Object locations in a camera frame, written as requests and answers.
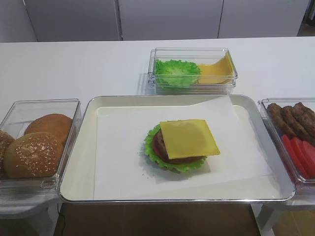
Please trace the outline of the green lettuce in container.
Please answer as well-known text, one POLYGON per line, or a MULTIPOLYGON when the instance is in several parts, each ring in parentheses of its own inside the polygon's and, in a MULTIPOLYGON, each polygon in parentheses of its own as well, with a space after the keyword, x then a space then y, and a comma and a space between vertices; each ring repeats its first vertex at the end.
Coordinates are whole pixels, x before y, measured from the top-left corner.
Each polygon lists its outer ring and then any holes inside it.
POLYGON ((201 69, 194 62, 182 60, 155 62, 156 83, 165 87, 189 87, 197 83, 201 69))

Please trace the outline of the sesame bun far left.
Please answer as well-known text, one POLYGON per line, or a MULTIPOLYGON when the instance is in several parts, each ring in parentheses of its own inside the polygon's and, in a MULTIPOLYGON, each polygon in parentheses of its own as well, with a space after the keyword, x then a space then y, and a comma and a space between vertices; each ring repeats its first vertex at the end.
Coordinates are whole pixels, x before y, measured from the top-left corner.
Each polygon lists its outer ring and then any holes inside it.
POLYGON ((4 170, 3 160, 4 160, 4 154, 9 147, 9 145, 14 141, 15 139, 9 135, 8 133, 4 131, 0 131, 0 178, 4 179, 6 178, 6 172, 4 170))

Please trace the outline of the white metal baking tray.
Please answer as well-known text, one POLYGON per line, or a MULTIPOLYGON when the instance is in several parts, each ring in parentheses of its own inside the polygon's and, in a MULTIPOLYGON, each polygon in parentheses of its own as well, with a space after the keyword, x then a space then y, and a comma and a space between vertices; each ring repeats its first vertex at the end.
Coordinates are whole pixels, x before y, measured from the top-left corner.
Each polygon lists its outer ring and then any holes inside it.
POLYGON ((87 106, 81 127, 69 157, 66 170, 60 185, 60 195, 70 202, 192 202, 192 201, 285 201, 295 194, 295 186, 292 183, 277 149, 269 136, 256 104, 252 99, 244 95, 188 95, 203 98, 218 98, 227 96, 235 108, 236 114, 247 131, 254 134, 254 138, 265 154, 265 161, 271 169, 267 178, 261 178, 252 185, 252 193, 257 194, 256 199, 123 199, 123 200, 96 200, 95 165, 96 165, 96 138, 97 138, 97 111, 103 107, 109 97, 99 96, 92 99, 87 106))

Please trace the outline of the sesame bun top front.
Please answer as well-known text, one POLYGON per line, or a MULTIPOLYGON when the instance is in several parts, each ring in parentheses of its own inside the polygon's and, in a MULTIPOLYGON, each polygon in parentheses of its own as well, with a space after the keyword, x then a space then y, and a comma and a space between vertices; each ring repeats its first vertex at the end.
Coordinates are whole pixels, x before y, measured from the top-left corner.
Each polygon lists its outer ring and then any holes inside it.
POLYGON ((13 141, 4 153, 9 178, 50 177, 58 168, 62 143, 52 134, 35 132, 13 141))

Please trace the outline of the white parchment paper sheet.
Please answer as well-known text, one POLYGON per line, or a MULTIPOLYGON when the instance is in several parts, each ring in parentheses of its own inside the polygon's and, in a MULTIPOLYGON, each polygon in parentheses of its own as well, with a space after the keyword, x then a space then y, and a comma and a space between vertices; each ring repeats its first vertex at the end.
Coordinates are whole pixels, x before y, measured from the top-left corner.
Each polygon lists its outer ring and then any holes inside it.
POLYGON ((97 111, 96 200, 256 199, 252 185, 271 169, 227 96, 109 97, 97 111), (162 121, 203 119, 219 155, 185 173, 161 168, 145 154, 145 138, 162 121))

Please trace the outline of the red tomato slice on tray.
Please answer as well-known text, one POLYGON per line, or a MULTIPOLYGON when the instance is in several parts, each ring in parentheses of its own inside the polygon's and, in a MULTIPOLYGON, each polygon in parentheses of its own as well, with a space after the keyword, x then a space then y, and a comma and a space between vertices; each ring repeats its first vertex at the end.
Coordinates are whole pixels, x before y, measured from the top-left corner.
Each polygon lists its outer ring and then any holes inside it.
POLYGON ((159 147, 158 147, 158 142, 157 142, 157 137, 156 136, 154 136, 154 138, 153 138, 152 146, 153 146, 153 150, 154 150, 155 154, 162 160, 162 155, 161 155, 161 153, 159 151, 159 147))

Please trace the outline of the red tomato slice left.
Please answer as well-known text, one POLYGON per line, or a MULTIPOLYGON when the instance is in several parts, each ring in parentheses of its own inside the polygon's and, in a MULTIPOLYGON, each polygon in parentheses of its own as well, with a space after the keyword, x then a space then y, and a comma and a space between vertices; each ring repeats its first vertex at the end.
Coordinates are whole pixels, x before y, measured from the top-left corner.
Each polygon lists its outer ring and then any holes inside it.
POLYGON ((306 172, 306 170, 304 169, 304 167, 302 166, 302 164, 300 163, 299 159, 297 158, 297 156, 296 156, 296 154, 295 154, 295 152, 291 146, 291 142, 290 142, 289 137, 287 135, 282 135, 282 141, 283 141, 283 144, 284 144, 286 150, 288 151, 295 167, 297 168, 297 170, 299 171, 301 176, 304 178, 308 178, 309 175, 306 172))

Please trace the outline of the yellow cheese slice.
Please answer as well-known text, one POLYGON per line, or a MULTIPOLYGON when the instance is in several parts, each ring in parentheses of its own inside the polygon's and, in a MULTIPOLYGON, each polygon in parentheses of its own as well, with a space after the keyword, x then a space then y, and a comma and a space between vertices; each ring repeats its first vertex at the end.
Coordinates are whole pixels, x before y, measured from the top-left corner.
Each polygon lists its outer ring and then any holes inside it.
POLYGON ((169 159, 221 153, 204 119, 161 121, 159 125, 169 159))
POLYGON ((233 76, 233 68, 229 56, 224 56, 214 64, 199 64, 199 84, 224 84, 233 76))

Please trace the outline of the brown patty right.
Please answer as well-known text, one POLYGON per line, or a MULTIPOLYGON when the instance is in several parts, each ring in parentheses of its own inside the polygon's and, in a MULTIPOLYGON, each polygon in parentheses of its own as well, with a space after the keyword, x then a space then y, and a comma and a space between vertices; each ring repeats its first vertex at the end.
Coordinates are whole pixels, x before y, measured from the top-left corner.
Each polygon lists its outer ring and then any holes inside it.
POLYGON ((315 137, 315 113, 310 108, 299 102, 293 106, 293 116, 303 126, 303 128, 315 137))

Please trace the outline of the clear plastic lettuce cheese container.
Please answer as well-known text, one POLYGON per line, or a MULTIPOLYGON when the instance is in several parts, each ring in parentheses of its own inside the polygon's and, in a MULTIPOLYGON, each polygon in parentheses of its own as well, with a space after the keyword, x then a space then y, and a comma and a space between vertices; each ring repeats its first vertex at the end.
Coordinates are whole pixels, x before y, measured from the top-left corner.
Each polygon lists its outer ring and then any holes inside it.
POLYGON ((231 94, 236 87, 238 73, 227 48, 155 48, 151 50, 148 67, 148 84, 157 95, 180 94, 231 94), (155 62, 157 59, 171 59, 194 62, 199 64, 214 64, 224 56, 229 56, 232 63, 233 76, 224 84, 199 84, 198 81, 189 87, 165 87, 156 83, 155 62))

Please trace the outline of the plain brown bun back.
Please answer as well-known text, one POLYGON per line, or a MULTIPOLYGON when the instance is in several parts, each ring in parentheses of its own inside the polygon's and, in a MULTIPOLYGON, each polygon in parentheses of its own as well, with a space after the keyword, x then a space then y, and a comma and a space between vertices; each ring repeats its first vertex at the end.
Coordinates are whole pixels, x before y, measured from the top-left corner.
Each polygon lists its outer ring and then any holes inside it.
POLYGON ((64 146, 72 126, 72 119, 62 114, 49 114, 31 122, 24 135, 35 132, 48 132, 60 140, 64 146))

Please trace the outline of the brown bottom bun on tray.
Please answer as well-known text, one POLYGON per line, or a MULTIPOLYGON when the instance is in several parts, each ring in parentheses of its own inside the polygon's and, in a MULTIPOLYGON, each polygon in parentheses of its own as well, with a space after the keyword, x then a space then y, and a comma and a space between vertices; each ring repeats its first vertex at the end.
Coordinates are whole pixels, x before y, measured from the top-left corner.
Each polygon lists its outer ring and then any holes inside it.
POLYGON ((164 168, 166 171, 170 171, 173 173, 179 173, 176 169, 168 169, 168 168, 164 168))

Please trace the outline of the brown patty middle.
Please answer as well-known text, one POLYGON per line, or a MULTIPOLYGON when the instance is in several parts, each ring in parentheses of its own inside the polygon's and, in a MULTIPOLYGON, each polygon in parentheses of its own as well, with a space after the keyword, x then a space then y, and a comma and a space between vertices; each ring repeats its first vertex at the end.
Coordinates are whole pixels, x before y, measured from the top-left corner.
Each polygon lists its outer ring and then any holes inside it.
POLYGON ((308 143, 315 145, 315 139, 306 131, 306 129, 295 119, 292 113, 293 107, 285 106, 281 108, 281 115, 285 123, 295 133, 295 137, 300 140, 307 141, 308 143))

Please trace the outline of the sesame bun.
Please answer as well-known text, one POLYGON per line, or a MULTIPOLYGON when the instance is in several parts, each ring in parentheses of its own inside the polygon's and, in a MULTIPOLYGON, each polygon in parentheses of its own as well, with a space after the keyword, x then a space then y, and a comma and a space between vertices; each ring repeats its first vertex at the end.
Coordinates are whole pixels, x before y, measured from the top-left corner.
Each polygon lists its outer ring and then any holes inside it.
POLYGON ((4 154, 9 147, 9 145, 14 141, 15 139, 9 135, 8 133, 4 131, 0 131, 0 178, 4 179, 6 178, 6 172, 4 170, 3 160, 4 160, 4 154))
POLYGON ((35 132, 13 141, 4 153, 9 178, 50 177, 58 168, 62 143, 52 134, 35 132))

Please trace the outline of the yellow cheese slice flat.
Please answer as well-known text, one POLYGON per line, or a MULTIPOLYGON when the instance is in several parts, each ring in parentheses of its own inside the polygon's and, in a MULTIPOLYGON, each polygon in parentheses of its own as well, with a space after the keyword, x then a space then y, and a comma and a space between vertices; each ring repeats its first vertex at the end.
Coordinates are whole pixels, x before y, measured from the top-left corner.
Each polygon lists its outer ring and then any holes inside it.
POLYGON ((199 84, 224 84, 233 76, 233 68, 229 56, 224 56, 214 64, 199 64, 199 84))

